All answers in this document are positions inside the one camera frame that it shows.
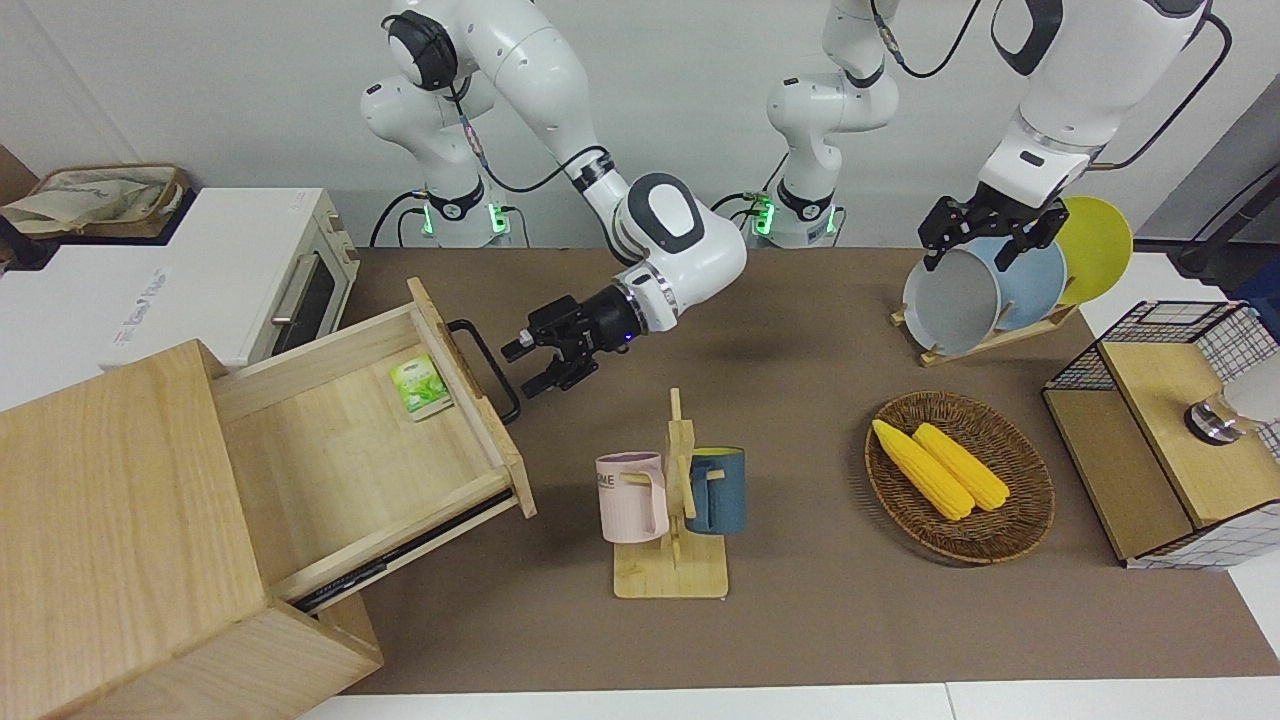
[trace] wicker tray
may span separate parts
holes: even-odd
[[[876,497],[923,546],[955,560],[989,565],[1021,557],[1044,539],[1053,524],[1053,483],[1027,437],[998,413],[963,395],[925,391],[890,401],[876,418],[908,434],[920,423],[933,423],[1009,486],[1009,500],[998,510],[974,509],[952,523],[911,486],[868,429],[864,457]]]

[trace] green tea bag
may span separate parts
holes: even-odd
[[[392,369],[392,383],[413,421],[429,418],[453,405],[444,378],[435,370],[430,355],[420,355]]]

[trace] corn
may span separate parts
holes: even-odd
[[[873,420],[872,428],[890,460],[943,518],[961,520],[973,512],[973,496],[914,439],[883,420]]]
[[[963,445],[947,437],[937,427],[923,423],[911,436],[920,447],[937,459],[973,496],[978,507],[995,510],[1009,500],[1009,486],[996,477]]]

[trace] oven handle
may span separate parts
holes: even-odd
[[[298,313],[302,311],[302,300],[307,296],[307,287],[311,286],[319,265],[320,255],[315,252],[298,258],[293,274],[289,275],[289,287],[284,288],[280,304],[271,313],[273,325],[292,325],[297,322]]]
[[[475,324],[466,318],[449,322],[448,328],[451,333],[465,332],[471,336],[471,340],[475,341],[476,347],[480,348],[480,354],[484,355],[485,363],[489,364],[489,369],[492,369],[493,374],[498,378],[498,383],[502,386],[502,392],[504,392],[507,398],[511,400],[511,410],[499,415],[499,419],[502,419],[503,425],[515,423],[516,419],[520,418],[520,396],[516,395],[516,388],[511,387],[511,380],[508,380],[507,375],[502,372],[502,365],[499,365],[498,360],[494,359],[493,352],[489,351],[489,346],[484,343],[484,338],[480,337],[480,331],[477,331]]]

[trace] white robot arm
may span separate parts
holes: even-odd
[[[462,109],[468,117],[480,115],[493,108],[497,95],[493,83],[477,76],[463,92]],[[428,227],[440,247],[484,247],[498,237],[493,214],[507,197],[471,154],[453,102],[397,74],[366,90],[360,110],[374,135],[417,160]]]
[[[996,259],[1001,270],[1019,254],[1048,246],[1068,217],[1057,199],[1062,188],[1091,168],[1129,110],[1190,42],[1211,4],[1023,1],[1032,18],[1023,47],[1014,51],[992,40],[1009,65],[1030,81],[1027,96],[978,173],[973,197],[940,199],[920,224],[929,269],[947,250],[975,237],[1011,237]],[[1217,18],[1211,22],[1225,35]],[[891,35],[887,41],[893,50]]]
[[[879,9],[892,17],[897,0]],[[897,111],[870,0],[832,0],[822,49],[841,72],[791,77],[769,94],[769,122],[787,141],[787,159],[753,232],[778,247],[809,247],[831,225],[844,159],[827,138],[883,127]]]
[[[673,328],[685,310],[741,274],[746,247],[737,228],[685,183],[650,173],[631,184],[618,174],[591,123],[586,70],[532,3],[397,0],[385,26],[392,54],[415,86],[449,99],[476,73],[489,78],[590,204],[614,255],[631,263],[585,302],[564,296],[535,310],[529,328],[503,347],[508,360],[539,346],[556,351],[547,372],[525,383],[526,396],[568,389],[596,369],[596,351],[621,352],[639,334]],[[460,115],[493,178],[465,106]]]

